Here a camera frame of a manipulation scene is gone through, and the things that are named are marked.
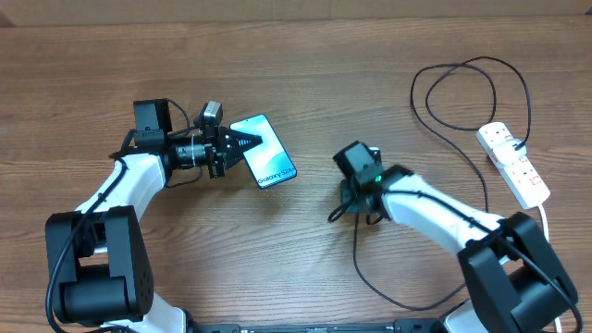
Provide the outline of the Samsung Galaxy smartphone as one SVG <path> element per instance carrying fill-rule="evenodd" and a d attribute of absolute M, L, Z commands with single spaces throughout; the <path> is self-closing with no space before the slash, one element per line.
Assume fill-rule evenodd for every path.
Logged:
<path fill-rule="evenodd" d="M 260 136 L 262 143 L 246 151 L 244 160 L 260 189 L 266 189 L 297 176 L 292 163 L 266 115 L 260 114 L 235 122 L 232 130 Z"/>

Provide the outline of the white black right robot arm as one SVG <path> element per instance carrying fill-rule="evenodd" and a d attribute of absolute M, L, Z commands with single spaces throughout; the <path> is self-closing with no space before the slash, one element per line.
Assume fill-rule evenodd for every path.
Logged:
<path fill-rule="evenodd" d="M 421 232 L 458 260 L 469 293 L 433 332 L 543 332 L 571 312 L 584 327 L 577 290 L 535 219 L 480 211 L 430 186 L 404 166 L 385 168 L 377 148 L 353 142 L 333 157 L 344 179 L 328 217 L 365 216 Z"/>

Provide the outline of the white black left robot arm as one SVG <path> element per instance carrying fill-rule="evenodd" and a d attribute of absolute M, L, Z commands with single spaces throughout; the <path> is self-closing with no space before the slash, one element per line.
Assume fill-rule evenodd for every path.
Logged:
<path fill-rule="evenodd" d="M 168 98 L 134 102 L 135 126 L 111 155 L 111 175 L 76 210 L 47 219 L 44 308 L 55 332 L 65 324 L 91 332 L 199 331 L 188 311 L 156 294 L 139 222 L 174 171 L 196 168 L 222 178 L 263 139 L 222 126 L 222 106 L 214 101 L 174 131 L 172 105 Z"/>

